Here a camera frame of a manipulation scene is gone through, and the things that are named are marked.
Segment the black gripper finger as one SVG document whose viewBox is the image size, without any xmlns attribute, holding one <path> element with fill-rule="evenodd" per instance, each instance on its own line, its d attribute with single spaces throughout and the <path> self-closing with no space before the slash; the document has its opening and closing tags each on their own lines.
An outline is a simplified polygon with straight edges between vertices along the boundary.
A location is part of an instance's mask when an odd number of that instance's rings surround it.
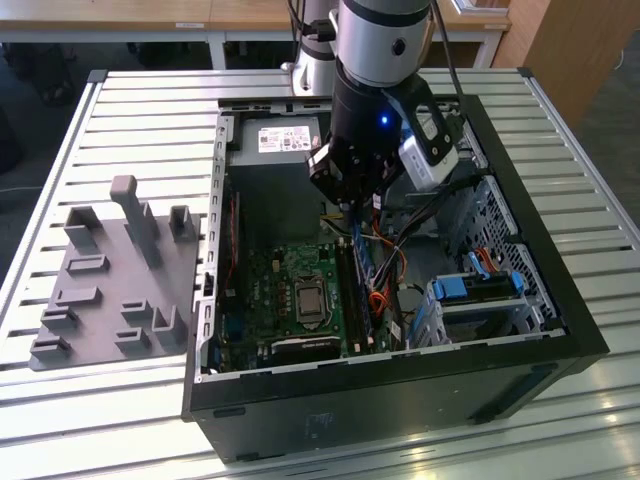
<svg viewBox="0 0 640 480">
<path fill-rule="evenodd" d="M 348 219 L 356 219 L 374 194 L 384 193 L 399 177 L 397 152 L 378 152 L 348 146 L 343 179 L 346 199 L 343 211 Z"/>
<path fill-rule="evenodd" d="M 344 182 L 340 170 L 332 160 L 330 145 L 313 149 L 306 165 L 311 183 L 331 203 L 341 203 L 344 200 Z"/>
</svg>

